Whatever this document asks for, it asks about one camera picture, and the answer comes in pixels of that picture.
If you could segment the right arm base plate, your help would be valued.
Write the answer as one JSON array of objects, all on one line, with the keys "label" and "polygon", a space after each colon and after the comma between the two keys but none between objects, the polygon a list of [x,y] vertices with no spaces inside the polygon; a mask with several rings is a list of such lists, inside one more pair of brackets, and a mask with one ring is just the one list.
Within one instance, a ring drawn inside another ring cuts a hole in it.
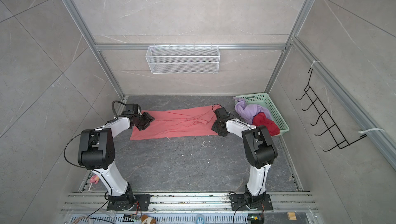
[{"label": "right arm base plate", "polygon": [[232,210],[241,211],[272,211],[273,205],[268,194],[261,194],[259,196],[251,196],[249,192],[244,194],[229,193],[229,200],[232,205]]}]

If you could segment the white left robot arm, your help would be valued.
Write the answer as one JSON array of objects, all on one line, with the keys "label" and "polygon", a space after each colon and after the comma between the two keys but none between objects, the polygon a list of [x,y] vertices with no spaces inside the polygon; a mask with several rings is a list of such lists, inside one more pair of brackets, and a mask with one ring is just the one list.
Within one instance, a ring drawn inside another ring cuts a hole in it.
[{"label": "white left robot arm", "polygon": [[83,130],[80,134],[77,162],[92,171],[106,186],[110,204],[130,209],[137,203],[131,185],[121,176],[115,164],[113,139],[132,127],[144,130],[154,118],[147,112],[114,117],[105,125]]}]

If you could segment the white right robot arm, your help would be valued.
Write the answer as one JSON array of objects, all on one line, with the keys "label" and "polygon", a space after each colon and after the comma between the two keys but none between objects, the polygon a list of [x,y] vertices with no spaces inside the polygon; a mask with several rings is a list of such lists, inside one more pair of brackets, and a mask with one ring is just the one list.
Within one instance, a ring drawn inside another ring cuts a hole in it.
[{"label": "white right robot arm", "polygon": [[219,136],[235,134],[243,141],[245,157],[250,164],[249,180],[245,186],[244,194],[236,194],[238,206],[248,209],[257,209],[260,206],[272,209],[270,196],[266,191],[268,172],[277,158],[272,137],[265,126],[253,126],[237,118],[217,120],[212,125],[212,131]]}]

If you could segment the pink t shirt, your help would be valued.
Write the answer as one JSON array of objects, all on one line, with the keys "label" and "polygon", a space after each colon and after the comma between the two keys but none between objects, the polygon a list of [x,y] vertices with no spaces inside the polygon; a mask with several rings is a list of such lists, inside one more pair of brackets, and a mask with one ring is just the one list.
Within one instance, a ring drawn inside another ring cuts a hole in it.
[{"label": "pink t shirt", "polygon": [[154,121],[145,130],[134,127],[131,141],[157,138],[217,135],[212,126],[217,120],[211,106],[169,110],[147,111]]}]

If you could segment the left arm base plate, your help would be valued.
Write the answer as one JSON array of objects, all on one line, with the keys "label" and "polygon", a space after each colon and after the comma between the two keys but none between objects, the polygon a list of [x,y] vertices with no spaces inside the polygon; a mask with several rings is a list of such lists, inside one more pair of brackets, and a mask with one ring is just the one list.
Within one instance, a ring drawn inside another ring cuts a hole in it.
[{"label": "left arm base plate", "polygon": [[151,195],[109,196],[107,211],[147,211]]}]

